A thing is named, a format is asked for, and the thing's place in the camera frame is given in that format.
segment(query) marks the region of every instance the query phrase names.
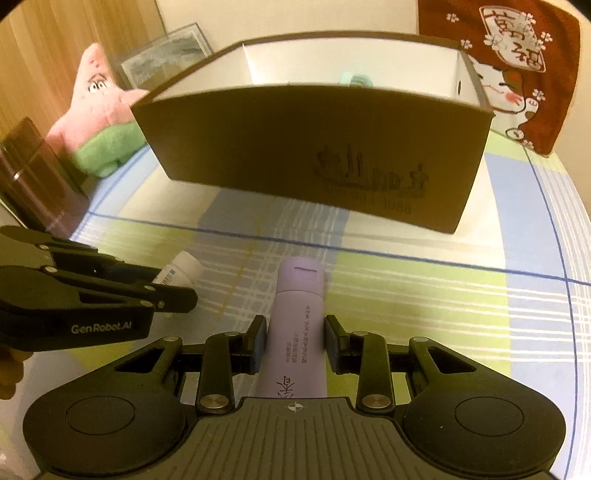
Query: human hand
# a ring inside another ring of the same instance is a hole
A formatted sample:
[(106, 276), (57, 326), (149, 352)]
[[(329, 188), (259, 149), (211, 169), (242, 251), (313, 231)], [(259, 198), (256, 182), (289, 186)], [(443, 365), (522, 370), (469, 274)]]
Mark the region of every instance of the human hand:
[(14, 396), (24, 373), (22, 363), (31, 355), (0, 345), (0, 400), (9, 400)]

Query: textured grip surface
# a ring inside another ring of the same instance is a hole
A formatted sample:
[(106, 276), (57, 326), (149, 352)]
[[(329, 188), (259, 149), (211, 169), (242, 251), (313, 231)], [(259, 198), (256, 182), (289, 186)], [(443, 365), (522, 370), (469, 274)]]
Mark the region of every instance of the textured grip surface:
[[(386, 419), (345, 398), (246, 398), (199, 421), (172, 455), (126, 480), (458, 480), (419, 458)], [(529, 480), (551, 480), (538, 473)], [(61, 480), (43, 473), (38, 480)]]

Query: red cloth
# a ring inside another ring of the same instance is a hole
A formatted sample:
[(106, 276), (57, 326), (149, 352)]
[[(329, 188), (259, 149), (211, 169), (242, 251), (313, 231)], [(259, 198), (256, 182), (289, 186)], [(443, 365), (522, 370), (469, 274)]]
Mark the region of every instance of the red cloth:
[(461, 42), (495, 109), (491, 129), (549, 155), (577, 81), (579, 22), (541, 0), (499, 4), (418, 0), (419, 33)]

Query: round pad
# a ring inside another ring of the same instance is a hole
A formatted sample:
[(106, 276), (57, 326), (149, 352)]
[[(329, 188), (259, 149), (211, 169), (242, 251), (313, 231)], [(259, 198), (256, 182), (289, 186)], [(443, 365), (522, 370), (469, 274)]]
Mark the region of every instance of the round pad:
[(404, 413), (410, 442), (460, 474), (504, 478), (549, 467), (564, 439), (560, 410), (522, 385), (496, 387), (501, 394), (470, 391), (457, 378), (423, 391)]
[(163, 388), (105, 389), (96, 395), (71, 385), (39, 398), (22, 422), (31, 451), (57, 471), (75, 477), (123, 475), (162, 458), (183, 435), (183, 407)]
[(523, 413), (518, 406), (502, 398), (476, 397), (456, 407), (456, 420), (472, 433), (501, 437), (521, 427)]
[(74, 430), (87, 435), (108, 435), (131, 423), (135, 408), (119, 397), (90, 397), (74, 403), (66, 419)]

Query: brown canister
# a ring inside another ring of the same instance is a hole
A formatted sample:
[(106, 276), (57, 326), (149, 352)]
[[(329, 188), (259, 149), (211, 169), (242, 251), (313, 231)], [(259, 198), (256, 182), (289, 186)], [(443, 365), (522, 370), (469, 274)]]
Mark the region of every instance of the brown canister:
[(0, 193), (29, 228), (68, 238), (89, 205), (30, 118), (0, 145)]

